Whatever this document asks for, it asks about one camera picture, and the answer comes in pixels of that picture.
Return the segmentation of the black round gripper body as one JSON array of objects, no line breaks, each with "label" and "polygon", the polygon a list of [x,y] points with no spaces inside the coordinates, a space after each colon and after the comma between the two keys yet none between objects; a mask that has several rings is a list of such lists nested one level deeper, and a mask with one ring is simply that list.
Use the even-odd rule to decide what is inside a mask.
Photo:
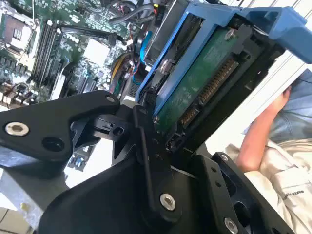
[{"label": "black round gripper body", "polygon": [[209,174],[219,167],[198,156],[186,172],[171,168],[159,146],[139,150],[59,195],[44,212],[40,234],[216,233]]}]

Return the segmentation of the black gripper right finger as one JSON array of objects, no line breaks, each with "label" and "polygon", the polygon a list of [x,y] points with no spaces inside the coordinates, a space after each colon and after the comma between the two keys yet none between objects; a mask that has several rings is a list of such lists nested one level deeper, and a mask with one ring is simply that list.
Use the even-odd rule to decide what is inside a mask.
[{"label": "black gripper right finger", "polygon": [[214,234],[291,234],[293,231],[225,154],[194,157],[207,219]]}]

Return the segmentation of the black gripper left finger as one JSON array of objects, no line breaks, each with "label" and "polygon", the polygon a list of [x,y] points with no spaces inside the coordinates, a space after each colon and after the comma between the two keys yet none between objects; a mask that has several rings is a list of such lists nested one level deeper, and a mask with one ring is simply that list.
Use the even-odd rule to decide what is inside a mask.
[{"label": "black gripper left finger", "polygon": [[22,178],[57,178],[74,150],[102,138],[117,144],[116,164],[141,146],[164,149],[145,107],[103,90],[2,112],[0,126],[0,164]]}]

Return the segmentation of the person's hand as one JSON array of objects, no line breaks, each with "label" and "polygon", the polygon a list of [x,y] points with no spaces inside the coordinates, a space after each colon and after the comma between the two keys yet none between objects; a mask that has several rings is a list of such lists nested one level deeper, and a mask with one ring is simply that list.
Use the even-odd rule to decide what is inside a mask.
[{"label": "person's hand", "polygon": [[283,91],[269,106],[269,110],[273,113],[278,113],[288,102],[291,93],[291,86]]}]

